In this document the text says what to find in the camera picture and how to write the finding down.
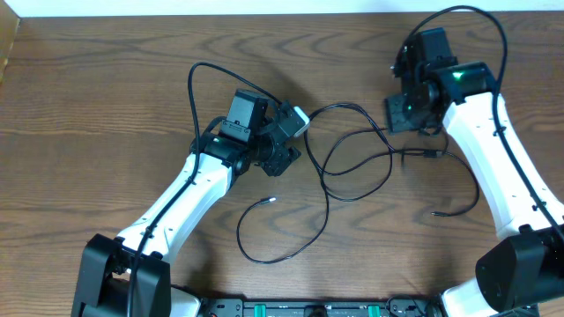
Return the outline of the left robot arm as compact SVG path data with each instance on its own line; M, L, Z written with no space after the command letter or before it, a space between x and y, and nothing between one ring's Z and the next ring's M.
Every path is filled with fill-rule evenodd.
M237 90L229 112L190 147L175 180L152 207L116 237L88 241L80 263L74 316L195 316L201 301L171 284L182 245L211 206L251 165L281 175L299 156L286 141L309 118L289 102Z

